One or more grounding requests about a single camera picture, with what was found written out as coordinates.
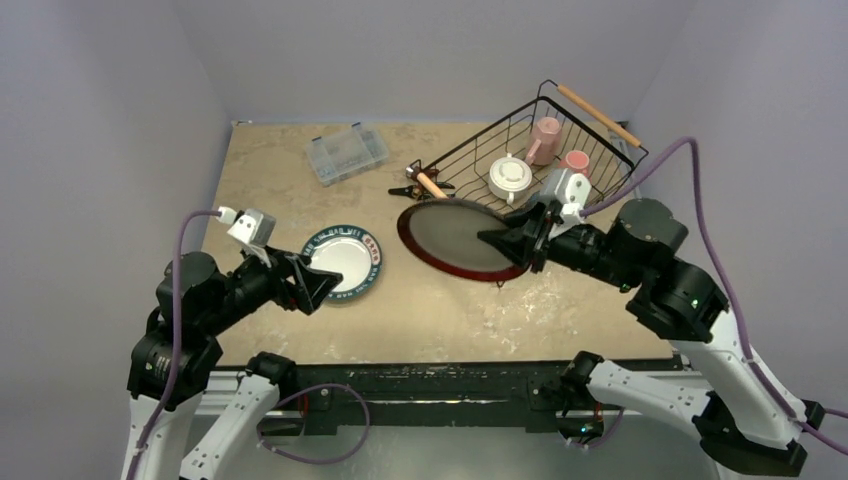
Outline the white two-handled soup cup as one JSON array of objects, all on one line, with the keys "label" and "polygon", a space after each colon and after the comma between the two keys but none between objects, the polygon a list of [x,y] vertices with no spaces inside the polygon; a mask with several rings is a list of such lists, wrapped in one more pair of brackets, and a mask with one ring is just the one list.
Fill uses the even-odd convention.
[{"label": "white two-handled soup cup", "polygon": [[495,160],[490,166],[488,188],[507,205],[513,205],[526,194],[532,180],[530,165],[512,154],[507,154]]}]

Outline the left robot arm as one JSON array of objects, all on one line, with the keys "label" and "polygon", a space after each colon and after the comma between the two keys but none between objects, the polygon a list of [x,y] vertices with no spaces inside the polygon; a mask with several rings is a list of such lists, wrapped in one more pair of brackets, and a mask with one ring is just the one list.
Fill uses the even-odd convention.
[{"label": "left robot arm", "polygon": [[130,437],[124,479],[186,479],[182,448],[191,420],[223,355],[219,335],[267,303],[315,313],[342,282],[308,257],[267,247],[232,272],[200,251],[168,264],[157,307],[131,352],[127,381]]}]

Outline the light pink faceted mug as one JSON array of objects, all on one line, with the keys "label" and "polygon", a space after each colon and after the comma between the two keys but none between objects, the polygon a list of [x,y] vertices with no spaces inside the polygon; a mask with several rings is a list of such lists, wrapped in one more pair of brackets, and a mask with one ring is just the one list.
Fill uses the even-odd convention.
[{"label": "light pink faceted mug", "polygon": [[546,166],[555,158],[555,149],[560,142],[562,124],[554,117],[542,117],[531,129],[525,162],[528,165]]}]

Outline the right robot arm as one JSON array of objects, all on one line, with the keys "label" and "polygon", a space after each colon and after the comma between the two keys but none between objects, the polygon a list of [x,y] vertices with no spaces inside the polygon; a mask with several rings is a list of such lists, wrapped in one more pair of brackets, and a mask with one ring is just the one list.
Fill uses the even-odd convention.
[{"label": "right robot arm", "polygon": [[552,261],[633,297],[626,310],[686,356],[707,382],[674,386],[590,352],[578,353],[561,377],[564,399],[621,406],[667,423],[694,438],[716,463],[745,475],[798,476],[807,460],[803,423],[818,427],[823,407],[787,391],[772,395],[754,372],[727,296],[702,268],[677,256],[687,228],[661,202],[635,199],[611,228],[574,226],[548,237],[550,213],[514,213],[510,227],[480,239],[518,266],[538,270]]}]

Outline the green rimmed white plate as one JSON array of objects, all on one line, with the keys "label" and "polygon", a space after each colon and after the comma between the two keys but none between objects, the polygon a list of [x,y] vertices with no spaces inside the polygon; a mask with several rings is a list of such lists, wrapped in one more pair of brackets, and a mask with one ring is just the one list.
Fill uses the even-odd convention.
[{"label": "green rimmed white plate", "polygon": [[342,281],[327,300],[357,300],[376,284],[383,268],[383,249],[368,230],[349,224],[333,225],[313,234],[300,253],[311,259],[313,269],[340,273]]}]

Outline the red black lacquer plate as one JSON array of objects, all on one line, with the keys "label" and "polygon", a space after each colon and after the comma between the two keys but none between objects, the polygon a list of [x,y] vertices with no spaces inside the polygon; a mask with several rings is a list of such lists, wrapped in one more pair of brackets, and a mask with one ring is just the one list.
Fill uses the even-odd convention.
[{"label": "red black lacquer plate", "polygon": [[479,203],[453,198],[423,201],[405,209],[396,228],[410,253],[449,275],[496,283],[526,272],[478,238],[480,232],[508,228],[502,214]]}]

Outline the salmon pink mug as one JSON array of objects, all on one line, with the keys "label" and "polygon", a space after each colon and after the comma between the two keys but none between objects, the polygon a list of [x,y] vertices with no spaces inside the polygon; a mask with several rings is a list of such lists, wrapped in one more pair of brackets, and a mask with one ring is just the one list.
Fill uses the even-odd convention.
[{"label": "salmon pink mug", "polygon": [[582,150],[571,150],[565,153],[559,161],[558,167],[571,170],[574,173],[589,176],[591,159]]}]

